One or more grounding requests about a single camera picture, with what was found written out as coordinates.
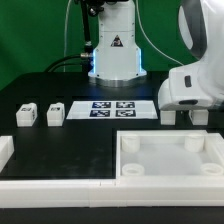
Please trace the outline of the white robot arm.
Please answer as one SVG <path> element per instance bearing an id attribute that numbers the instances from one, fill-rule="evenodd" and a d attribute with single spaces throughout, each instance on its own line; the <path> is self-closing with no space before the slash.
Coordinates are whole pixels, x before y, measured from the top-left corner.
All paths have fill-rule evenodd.
<path id="1" fill-rule="evenodd" d="M 89 77 L 105 86 L 146 75 L 135 43 L 137 0 L 91 0 L 99 14 L 99 43 Z M 162 111 L 212 108 L 224 103 L 224 0 L 181 0 L 179 31 L 196 62 L 173 68 L 158 92 Z"/>

